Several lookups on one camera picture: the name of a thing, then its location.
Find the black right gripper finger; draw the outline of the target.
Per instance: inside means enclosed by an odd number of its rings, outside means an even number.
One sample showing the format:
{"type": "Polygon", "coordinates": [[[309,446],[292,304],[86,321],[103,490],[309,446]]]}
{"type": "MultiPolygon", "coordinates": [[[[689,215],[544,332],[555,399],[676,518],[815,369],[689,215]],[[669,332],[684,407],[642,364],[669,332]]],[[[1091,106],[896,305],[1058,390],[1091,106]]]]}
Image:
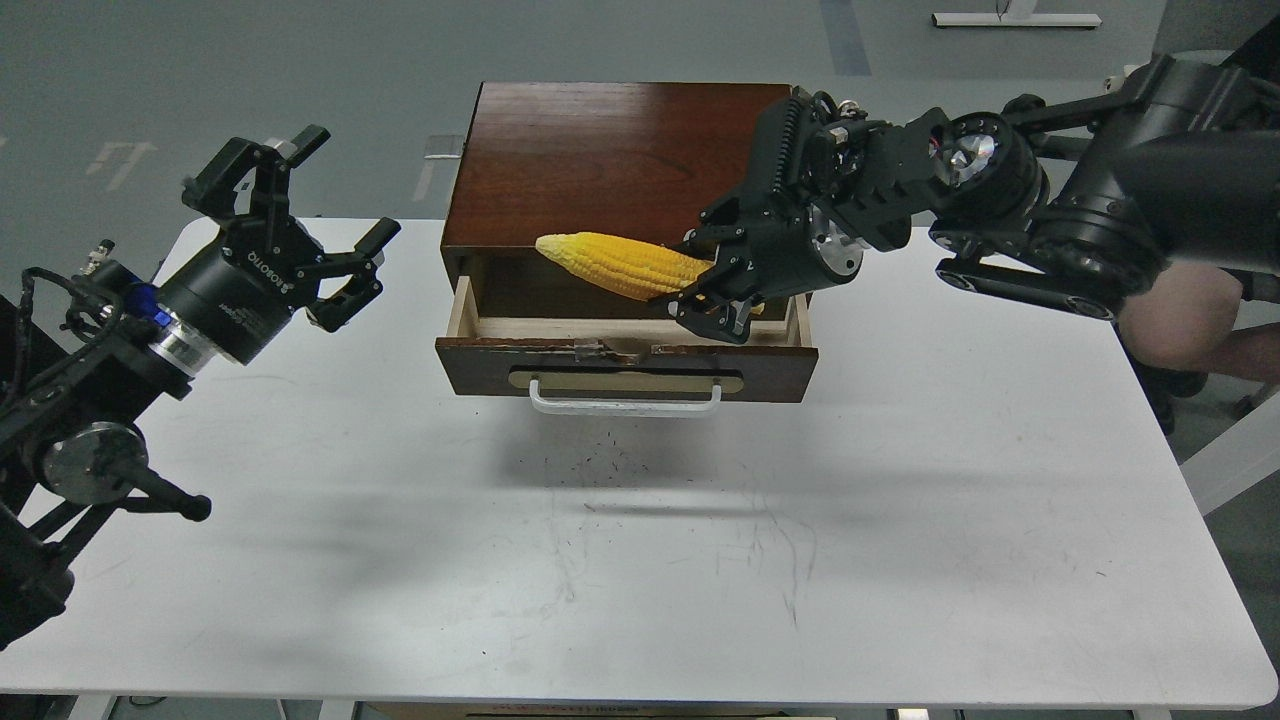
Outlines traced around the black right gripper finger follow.
{"type": "Polygon", "coordinates": [[[754,258],[750,228],[762,209],[760,195],[724,195],[704,208],[680,241],[680,252],[695,259],[754,258]]]}
{"type": "Polygon", "coordinates": [[[762,301],[754,263],[712,263],[668,297],[668,315],[705,340],[745,345],[762,301]]]}

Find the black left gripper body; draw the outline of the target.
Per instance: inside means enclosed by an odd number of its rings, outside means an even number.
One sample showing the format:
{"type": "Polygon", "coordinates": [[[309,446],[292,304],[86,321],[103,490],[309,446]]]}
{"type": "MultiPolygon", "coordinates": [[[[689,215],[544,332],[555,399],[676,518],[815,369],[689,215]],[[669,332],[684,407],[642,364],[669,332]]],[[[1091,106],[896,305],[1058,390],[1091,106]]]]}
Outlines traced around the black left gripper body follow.
{"type": "Polygon", "coordinates": [[[157,290],[159,305],[238,364],[248,364],[317,297],[319,283],[298,278],[321,258],[321,245],[289,222],[274,245],[227,247],[219,231],[157,290]]]}

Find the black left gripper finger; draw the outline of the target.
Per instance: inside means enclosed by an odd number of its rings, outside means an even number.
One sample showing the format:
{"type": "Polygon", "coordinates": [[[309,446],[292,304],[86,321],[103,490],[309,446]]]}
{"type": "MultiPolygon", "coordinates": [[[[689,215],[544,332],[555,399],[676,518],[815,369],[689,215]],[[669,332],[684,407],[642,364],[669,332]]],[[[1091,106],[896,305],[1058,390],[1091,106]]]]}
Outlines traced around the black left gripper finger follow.
{"type": "Polygon", "coordinates": [[[352,251],[324,254],[298,268],[298,281],[325,281],[346,277],[347,282],[332,296],[315,299],[306,306],[308,319],[325,332],[335,333],[381,293],[376,277],[383,249],[401,232],[399,222],[380,218],[352,251]]]}
{"type": "Polygon", "coordinates": [[[197,176],[183,179],[183,204],[228,229],[248,222],[282,225],[291,215],[292,170],[330,137],[321,126],[306,126],[287,141],[233,137],[197,176]]]}

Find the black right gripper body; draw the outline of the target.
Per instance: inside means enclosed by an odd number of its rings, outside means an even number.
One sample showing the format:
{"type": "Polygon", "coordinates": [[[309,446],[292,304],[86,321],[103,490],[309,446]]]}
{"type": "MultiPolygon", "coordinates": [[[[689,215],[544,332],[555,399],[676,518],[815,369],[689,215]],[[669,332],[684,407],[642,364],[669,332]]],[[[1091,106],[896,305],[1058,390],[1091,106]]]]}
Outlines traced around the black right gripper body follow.
{"type": "Polygon", "coordinates": [[[762,301],[851,282],[863,249],[815,205],[806,186],[804,145],[822,129],[820,100],[801,88],[756,117],[746,174],[736,196],[735,273],[728,296],[762,301]]]}

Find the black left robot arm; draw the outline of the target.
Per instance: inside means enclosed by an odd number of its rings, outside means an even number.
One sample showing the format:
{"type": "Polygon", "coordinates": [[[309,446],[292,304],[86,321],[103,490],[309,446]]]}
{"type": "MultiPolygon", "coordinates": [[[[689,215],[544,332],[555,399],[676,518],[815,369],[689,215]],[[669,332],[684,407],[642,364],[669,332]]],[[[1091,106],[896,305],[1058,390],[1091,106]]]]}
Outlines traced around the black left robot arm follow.
{"type": "Polygon", "coordinates": [[[216,356],[244,365],[296,313],[340,329],[381,293],[383,249],[399,232],[378,220],[346,252],[328,252],[291,213],[291,174],[330,135],[230,138],[182,201],[218,232],[160,284],[104,240],[74,275],[32,266],[3,305],[3,643],[63,614],[73,560],[118,511],[202,521],[189,495],[148,465],[137,419],[183,398],[216,356]]]}

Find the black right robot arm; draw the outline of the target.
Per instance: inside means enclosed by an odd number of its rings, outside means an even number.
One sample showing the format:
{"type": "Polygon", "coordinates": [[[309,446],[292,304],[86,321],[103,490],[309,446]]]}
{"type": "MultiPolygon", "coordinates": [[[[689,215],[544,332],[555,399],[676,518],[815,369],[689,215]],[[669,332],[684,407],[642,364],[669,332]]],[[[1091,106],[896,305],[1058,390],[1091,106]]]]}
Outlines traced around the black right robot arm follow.
{"type": "Polygon", "coordinates": [[[1172,261],[1276,273],[1277,86],[1158,56],[1111,94],[901,126],[794,88],[677,247],[710,269],[658,304],[741,345],[755,306],[851,282],[924,211],[947,284],[1106,322],[1172,261]]]}

